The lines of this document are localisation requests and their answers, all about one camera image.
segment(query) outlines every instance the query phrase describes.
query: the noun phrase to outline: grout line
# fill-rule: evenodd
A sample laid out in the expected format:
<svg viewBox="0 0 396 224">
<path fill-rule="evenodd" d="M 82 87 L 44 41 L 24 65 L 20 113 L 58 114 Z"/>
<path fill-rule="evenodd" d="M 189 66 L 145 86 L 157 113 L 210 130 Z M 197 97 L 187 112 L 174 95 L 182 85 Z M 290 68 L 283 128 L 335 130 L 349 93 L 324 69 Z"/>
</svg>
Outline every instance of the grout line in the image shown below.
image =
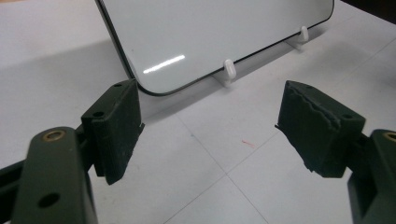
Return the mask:
<svg viewBox="0 0 396 224">
<path fill-rule="evenodd" d="M 176 114 L 177 118 L 180 120 L 180 122 L 186 127 L 186 129 L 193 134 L 193 132 L 189 129 L 189 127 L 187 127 L 187 125 L 183 122 L 183 120 Z M 274 138 L 279 132 L 274 133 L 270 138 L 268 138 L 264 143 L 262 143 L 259 147 L 257 147 L 257 149 L 255 149 L 254 151 L 252 151 L 246 158 L 244 158 L 241 162 L 239 162 L 237 165 L 235 165 L 235 167 L 237 167 L 239 164 L 241 164 L 243 161 L 245 161 L 247 158 L 249 158 L 251 155 L 253 155 L 256 151 L 258 151 L 262 146 L 264 146 L 268 141 L 270 141 L 272 138 Z M 206 147 L 204 147 L 204 145 L 201 143 L 201 141 L 194 135 L 194 138 L 198 141 L 198 143 L 202 146 L 202 148 L 207 152 L 207 154 L 209 154 L 209 156 L 212 158 L 212 160 L 219 166 L 219 168 L 225 173 L 224 176 L 227 176 L 232 182 L 233 180 L 231 179 L 231 177 L 228 175 L 228 173 L 230 173 L 235 167 L 233 167 L 228 173 L 225 172 L 225 170 L 219 165 L 218 161 L 215 160 L 215 158 L 210 154 L 210 152 L 207 150 Z M 182 211 L 185 207 L 187 207 L 190 203 L 192 203 L 193 201 L 195 201 L 195 199 L 199 198 L 204 192 L 206 192 L 207 190 L 209 190 L 210 188 L 212 188 L 215 184 L 211 185 L 208 189 L 204 190 L 202 193 L 200 193 L 196 198 L 194 198 L 191 202 L 189 202 L 186 206 L 184 206 L 183 208 L 181 208 L 176 214 L 174 214 L 172 217 L 176 216 L 180 211 Z M 257 207 L 251 202 L 251 200 L 247 197 L 247 195 L 235 184 L 235 182 L 233 182 L 233 184 L 238 188 L 238 190 L 242 193 L 242 195 L 247 199 L 247 201 L 254 207 L 254 209 L 257 211 L 257 213 L 259 213 L 259 215 L 262 217 L 262 219 L 264 219 L 264 221 L 266 223 L 269 224 L 269 222 L 267 221 L 267 219 L 262 215 L 262 213 L 259 211 L 259 209 L 257 209 Z"/>
<path fill-rule="evenodd" d="M 267 221 L 267 219 L 262 215 L 262 213 L 259 211 L 259 209 L 257 209 L 256 206 L 254 206 L 254 204 L 250 201 L 250 199 L 249 199 L 248 196 L 244 193 L 244 191 L 242 191 L 242 190 L 239 188 L 239 186 L 237 186 L 237 185 L 235 184 L 235 182 L 233 182 L 233 184 L 239 189 L 239 191 L 242 193 L 242 195 L 244 195 L 244 197 L 245 197 L 245 198 L 247 199 L 247 201 L 254 207 L 254 209 L 256 209 L 257 213 L 259 213 L 259 215 L 264 219 L 264 221 L 265 221 L 266 223 L 269 224 L 269 222 Z"/>
<path fill-rule="evenodd" d="M 176 117 L 180 120 L 180 122 L 184 125 L 184 127 L 186 127 L 186 129 L 194 136 L 194 138 L 197 140 L 197 142 L 201 145 L 201 147 L 206 151 L 207 154 L 209 154 L 209 156 L 212 158 L 212 160 L 218 165 L 218 167 L 224 172 L 224 174 L 227 175 L 227 172 L 225 172 L 225 170 L 220 166 L 219 162 L 215 160 L 215 158 L 212 156 L 212 154 L 210 154 L 209 150 L 207 150 L 207 148 L 204 146 L 204 144 L 202 144 L 202 142 L 195 136 L 195 134 L 189 129 L 189 127 L 187 127 L 187 125 L 183 122 L 183 120 L 177 115 L 176 113 Z"/>
<path fill-rule="evenodd" d="M 362 66 L 364 66 L 367 62 L 369 62 L 370 60 L 372 60 L 379 52 L 381 52 L 383 49 L 385 49 L 388 45 L 390 45 L 393 41 L 395 41 L 396 38 L 392 39 L 390 42 L 388 42 L 388 44 L 386 44 L 383 48 L 381 48 L 380 50 L 378 50 L 376 53 L 374 53 L 372 56 L 370 56 L 368 59 L 364 60 L 364 62 L 362 62 L 361 64 L 357 65 L 355 69 L 353 69 L 350 73 L 346 74 L 345 77 L 340 80 L 339 82 L 337 82 L 332 89 L 329 92 L 334 92 L 337 88 L 338 85 L 340 85 L 341 82 L 345 81 L 347 78 L 349 77 L 353 77 L 357 74 L 355 74 L 356 71 L 358 71 Z"/>
<path fill-rule="evenodd" d="M 264 146 L 265 144 L 267 144 L 271 139 L 273 139 L 277 134 L 279 134 L 279 131 L 277 131 L 276 133 L 274 133 L 270 138 L 268 138 L 264 143 L 262 143 L 259 147 L 257 147 L 255 150 L 253 150 L 252 152 L 250 152 L 250 154 L 248 154 L 243 160 L 241 160 L 238 164 L 236 164 L 229 172 L 226 172 L 226 174 L 228 175 L 233 169 L 235 169 L 236 167 L 238 167 L 242 162 L 244 162 L 245 160 L 247 160 L 251 155 L 253 155 L 255 152 L 257 152 L 262 146 Z"/>
<path fill-rule="evenodd" d="M 180 208 L 180 210 L 178 210 L 174 215 L 172 215 L 171 217 L 169 217 L 163 224 L 167 223 L 168 221 L 170 221 L 173 217 L 175 217 L 177 214 L 179 214 L 181 211 L 183 211 L 183 209 L 185 209 L 187 206 L 189 206 L 191 203 L 193 203 L 197 198 L 199 198 L 201 195 L 203 195 L 205 192 L 207 192 L 209 189 L 211 189 L 213 186 L 215 186 L 222 178 L 224 178 L 227 175 L 222 175 L 218 180 L 215 181 L 215 183 L 213 183 L 211 186 L 209 186 L 207 189 L 205 189 L 204 191 L 202 191 L 200 194 L 198 194 L 198 196 L 196 196 L 194 199 L 192 199 L 189 203 L 187 203 L 186 205 L 184 205 L 182 208 Z"/>
</svg>

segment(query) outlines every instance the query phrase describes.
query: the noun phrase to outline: brass screw hole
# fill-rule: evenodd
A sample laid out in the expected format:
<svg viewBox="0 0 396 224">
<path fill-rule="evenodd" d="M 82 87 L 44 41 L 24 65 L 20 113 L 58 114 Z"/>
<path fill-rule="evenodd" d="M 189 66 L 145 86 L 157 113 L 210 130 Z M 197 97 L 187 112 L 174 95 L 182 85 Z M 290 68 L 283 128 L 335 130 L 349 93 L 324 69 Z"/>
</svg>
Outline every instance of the brass screw hole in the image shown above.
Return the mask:
<svg viewBox="0 0 396 224">
<path fill-rule="evenodd" d="M 384 135 L 388 140 L 396 143 L 396 133 L 384 133 Z"/>
<path fill-rule="evenodd" d="M 65 134 L 66 134 L 66 132 L 62 131 L 62 130 L 52 131 L 52 132 L 44 134 L 43 140 L 46 142 L 57 141 L 57 140 L 63 138 Z"/>
</svg>

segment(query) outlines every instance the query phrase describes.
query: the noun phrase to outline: white table surface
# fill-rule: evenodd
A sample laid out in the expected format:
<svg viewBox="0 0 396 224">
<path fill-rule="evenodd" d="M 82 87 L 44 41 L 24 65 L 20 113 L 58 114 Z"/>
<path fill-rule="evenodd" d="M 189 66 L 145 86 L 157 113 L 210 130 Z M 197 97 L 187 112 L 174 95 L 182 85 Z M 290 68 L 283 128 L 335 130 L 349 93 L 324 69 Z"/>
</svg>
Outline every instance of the white table surface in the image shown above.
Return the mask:
<svg viewBox="0 0 396 224">
<path fill-rule="evenodd" d="M 281 43 L 239 67 L 163 98 L 140 92 L 147 127 L 125 177 L 90 171 L 100 223 L 352 223 L 347 171 L 322 179 L 274 128 L 286 80 L 311 84 L 396 130 L 396 26 L 339 1 L 302 51 Z M 30 139 L 80 116 L 126 79 L 93 1 L 0 4 L 0 167 Z"/>
</svg>

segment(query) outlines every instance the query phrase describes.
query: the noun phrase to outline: white support peg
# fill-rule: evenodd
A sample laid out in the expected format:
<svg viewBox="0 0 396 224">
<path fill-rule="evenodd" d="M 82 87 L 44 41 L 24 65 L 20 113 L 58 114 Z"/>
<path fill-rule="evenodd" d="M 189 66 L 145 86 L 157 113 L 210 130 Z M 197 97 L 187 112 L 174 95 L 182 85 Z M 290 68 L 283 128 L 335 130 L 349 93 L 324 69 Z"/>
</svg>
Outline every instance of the white support peg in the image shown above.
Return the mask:
<svg viewBox="0 0 396 224">
<path fill-rule="evenodd" d="M 286 43 L 288 43 L 297 50 L 301 50 L 301 46 L 309 40 L 309 33 L 306 26 L 302 26 L 300 32 L 301 33 L 299 35 L 292 36 L 291 38 L 286 40 Z"/>
<path fill-rule="evenodd" d="M 224 72 L 217 73 L 214 77 L 225 88 L 230 87 L 231 81 L 236 77 L 236 69 L 235 65 L 233 65 L 233 60 L 227 59 L 224 62 Z"/>
</svg>

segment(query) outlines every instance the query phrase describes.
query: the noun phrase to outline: white tiled table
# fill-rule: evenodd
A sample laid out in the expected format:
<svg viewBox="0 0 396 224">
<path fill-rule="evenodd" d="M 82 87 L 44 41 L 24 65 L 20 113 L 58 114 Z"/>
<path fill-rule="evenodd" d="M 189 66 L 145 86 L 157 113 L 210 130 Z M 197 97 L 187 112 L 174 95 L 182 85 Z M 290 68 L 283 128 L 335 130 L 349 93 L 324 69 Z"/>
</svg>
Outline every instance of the white tiled table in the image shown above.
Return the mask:
<svg viewBox="0 0 396 224">
<path fill-rule="evenodd" d="M 76 128 L 126 76 L 93 1 L 7 3 L 0 14 L 4 167 L 36 133 Z M 396 130 L 396 26 L 335 1 L 311 34 L 303 51 L 270 49 L 228 90 L 210 77 L 163 98 L 141 92 L 147 127 L 125 177 L 109 187 L 91 172 L 100 223 L 352 223 L 350 172 L 311 174 L 274 124 L 291 79 L 362 114 L 366 134 Z"/>
</svg>

